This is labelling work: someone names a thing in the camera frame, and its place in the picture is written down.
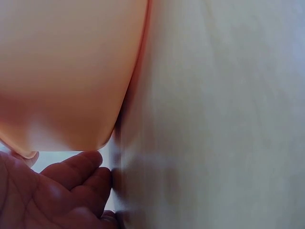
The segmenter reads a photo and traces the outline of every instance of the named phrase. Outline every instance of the human skin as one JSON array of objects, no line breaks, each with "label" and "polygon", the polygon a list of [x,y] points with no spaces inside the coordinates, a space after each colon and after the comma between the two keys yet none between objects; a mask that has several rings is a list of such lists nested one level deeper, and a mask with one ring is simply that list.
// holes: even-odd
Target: human skin
[{"label": "human skin", "polygon": [[45,168],[33,159],[0,150],[0,228],[117,229],[115,214],[104,211],[111,172],[99,167],[99,152],[82,152]]}]

